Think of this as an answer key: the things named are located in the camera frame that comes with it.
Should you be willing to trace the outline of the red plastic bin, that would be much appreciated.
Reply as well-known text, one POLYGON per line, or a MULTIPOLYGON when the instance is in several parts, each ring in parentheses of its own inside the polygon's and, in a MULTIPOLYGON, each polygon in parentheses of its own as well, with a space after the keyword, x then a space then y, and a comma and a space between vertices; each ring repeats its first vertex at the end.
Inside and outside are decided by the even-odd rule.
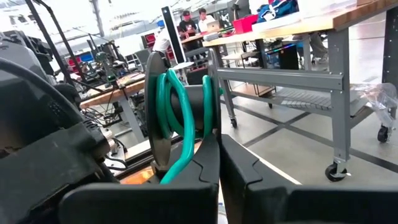
POLYGON ((235 34, 252 32, 252 25, 257 22, 258 15, 248 15, 244 18, 233 21, 235 34))

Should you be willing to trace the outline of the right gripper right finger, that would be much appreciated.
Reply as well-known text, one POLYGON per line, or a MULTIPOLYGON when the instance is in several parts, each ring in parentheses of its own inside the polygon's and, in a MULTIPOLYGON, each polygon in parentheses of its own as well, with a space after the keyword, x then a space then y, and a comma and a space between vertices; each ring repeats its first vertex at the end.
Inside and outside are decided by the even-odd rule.
POLYGON ((299 185, 227 134, 220 178, 232 224, 398 224, 398 188, 299 185))

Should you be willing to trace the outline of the black cord spool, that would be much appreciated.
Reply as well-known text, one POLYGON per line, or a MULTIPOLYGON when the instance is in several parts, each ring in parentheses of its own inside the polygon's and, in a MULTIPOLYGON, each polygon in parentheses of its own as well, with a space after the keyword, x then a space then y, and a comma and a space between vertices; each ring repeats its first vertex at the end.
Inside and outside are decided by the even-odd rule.
POLYGON ((221 141, 218 62, 210 50, 208 74, 201 85, 184 85, 159 53, 151 53, 145 75, 148 140, 155 164, 175 175, 193 158, 194 142, 214 135, 221 141))

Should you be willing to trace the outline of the black computer tower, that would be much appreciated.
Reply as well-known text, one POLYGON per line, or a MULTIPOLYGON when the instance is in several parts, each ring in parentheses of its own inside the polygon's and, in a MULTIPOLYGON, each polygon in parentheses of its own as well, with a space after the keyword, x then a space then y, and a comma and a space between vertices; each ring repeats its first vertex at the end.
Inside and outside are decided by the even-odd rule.
POLYGON ((269 69, 298 70, 299 59, 295 44, 283 45, 266 52, 266 64, 269 69))

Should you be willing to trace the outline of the grey wood-topped workbench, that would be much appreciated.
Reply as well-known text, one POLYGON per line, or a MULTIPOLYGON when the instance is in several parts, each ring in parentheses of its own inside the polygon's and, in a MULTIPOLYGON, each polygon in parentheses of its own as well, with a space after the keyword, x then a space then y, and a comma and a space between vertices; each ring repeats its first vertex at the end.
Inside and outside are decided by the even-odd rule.
POLYGON ((342 13, 317 16, 271 30, 253 31, 204 42, 203 45, 211 54, 211 61, 217 65, 216 73, 224 89, 224 100, 230 118, 235 118, 231 95, 243 94, 231 91, 228 81, 290 88, 291 91, 287 95, 259 97, 258 100, 330 117, 334 155, 332 164, 325 169, 325 176, 331 182, 343 180, 349 174, 347 163, 350 159, 351 129, 372 114, 365 99, 360 97, 359 91, 354 90, 349 83, 349 27, 382 12, 388 16, 398 16, 398 0, 375 0, 342 13), (327 72, 267 67, 226 68, 218 48, 236 42, 260 42, 271 37, 309 34, 316 31, 328 33, 330 63, 327 72))

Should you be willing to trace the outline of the blue cloth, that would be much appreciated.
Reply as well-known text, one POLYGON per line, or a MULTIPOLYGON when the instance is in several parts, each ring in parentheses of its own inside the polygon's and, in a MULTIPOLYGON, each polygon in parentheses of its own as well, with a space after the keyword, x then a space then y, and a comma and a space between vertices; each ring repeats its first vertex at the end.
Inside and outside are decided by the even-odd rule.
POLYGON ((257 23, 271 21, 299 11, 297 0, 274 0, 257 9, 257 23))

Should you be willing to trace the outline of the laptop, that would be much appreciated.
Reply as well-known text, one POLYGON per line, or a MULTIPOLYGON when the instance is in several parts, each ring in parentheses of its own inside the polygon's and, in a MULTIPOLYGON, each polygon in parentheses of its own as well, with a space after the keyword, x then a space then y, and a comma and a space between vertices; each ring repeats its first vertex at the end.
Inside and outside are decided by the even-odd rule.
POLYGON ((207 23, 207 32, 212 33, 212 32, 219 32, 220 29, 220 22, 219 21, 212 21, 207 23))

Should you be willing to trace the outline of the grey office chair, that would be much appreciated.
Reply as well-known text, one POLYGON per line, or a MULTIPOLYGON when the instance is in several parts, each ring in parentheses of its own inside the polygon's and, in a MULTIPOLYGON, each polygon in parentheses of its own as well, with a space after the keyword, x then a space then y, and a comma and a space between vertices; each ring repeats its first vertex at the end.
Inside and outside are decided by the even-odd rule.
POLYGON ((149 58, 150 53, 151 53, 150 49, 139 50, 135 53, 135 56, 137 57, 143 72, 146 70, 147 60, 149 58))

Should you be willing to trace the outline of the wood-topped robot table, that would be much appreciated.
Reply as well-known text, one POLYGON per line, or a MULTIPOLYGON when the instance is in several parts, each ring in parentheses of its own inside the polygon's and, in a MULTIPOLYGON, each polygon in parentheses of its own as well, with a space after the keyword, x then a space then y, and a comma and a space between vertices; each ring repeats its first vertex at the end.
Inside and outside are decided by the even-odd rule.
POLYGON ((134 108, 129 103, 129 97, 140 92, 144 88, 145 75, 141 72, 131 73, 117 81, 116 88, 106 88, 105 85, 98 87, 99 90, 90 90, 90 96, 81 102, 81 108, 118 102, 123 109, 129 126, 135 135, 138 143, 144 141, 145 137, 140 129, 139 122, 134 114, 134 108))

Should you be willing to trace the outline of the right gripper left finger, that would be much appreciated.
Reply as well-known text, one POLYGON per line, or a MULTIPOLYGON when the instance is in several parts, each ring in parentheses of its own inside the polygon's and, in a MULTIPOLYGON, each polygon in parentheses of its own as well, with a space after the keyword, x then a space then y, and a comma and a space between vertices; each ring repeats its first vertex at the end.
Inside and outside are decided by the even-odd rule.
POLYGON ((169 184, 88 184, 60 202, 61 224, 217 224, 220 147, 214 134, 169 184))

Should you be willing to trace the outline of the black equipment case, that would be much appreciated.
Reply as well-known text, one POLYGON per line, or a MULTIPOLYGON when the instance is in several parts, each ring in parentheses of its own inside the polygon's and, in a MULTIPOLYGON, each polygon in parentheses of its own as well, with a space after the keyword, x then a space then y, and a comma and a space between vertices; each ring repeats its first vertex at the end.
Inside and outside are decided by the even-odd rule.
POLYGON ((189 85, 201 85, 203 76, 207 74, 208 74, 207 68, 200 68, 190 71, 186 74, 187 82, 189 85))

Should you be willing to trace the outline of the black vertical post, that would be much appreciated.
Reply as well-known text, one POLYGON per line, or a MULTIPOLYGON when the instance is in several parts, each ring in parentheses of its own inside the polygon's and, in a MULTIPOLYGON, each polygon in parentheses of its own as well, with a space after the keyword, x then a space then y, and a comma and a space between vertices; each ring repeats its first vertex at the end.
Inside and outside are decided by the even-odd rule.
POLYGON ((182 43, 180 40, 180 36, 177 30, 177 26, 175 24, 174 15, 170 6, 164 6, 161 8, 163 20, 165 23, 165 28, 167 29, 170 37, 170 43, 172 46, 172 51, 174 54, 174 58, 177 63, 186 62, 185 52, 182 47, 182 43))

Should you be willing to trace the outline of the clear plastic wrap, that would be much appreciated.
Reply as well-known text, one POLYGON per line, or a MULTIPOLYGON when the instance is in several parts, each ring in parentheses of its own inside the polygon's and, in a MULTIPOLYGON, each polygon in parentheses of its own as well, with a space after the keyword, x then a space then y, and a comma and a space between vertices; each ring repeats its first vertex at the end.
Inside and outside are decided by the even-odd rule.
POLYGON ((393 128, 396 116, 393 109, 398 110, 397 88, 391 83, 357 83, 351 84, 350 90, 360 98, 366 99, 366 106, 371 108, 381 124, 393 128))

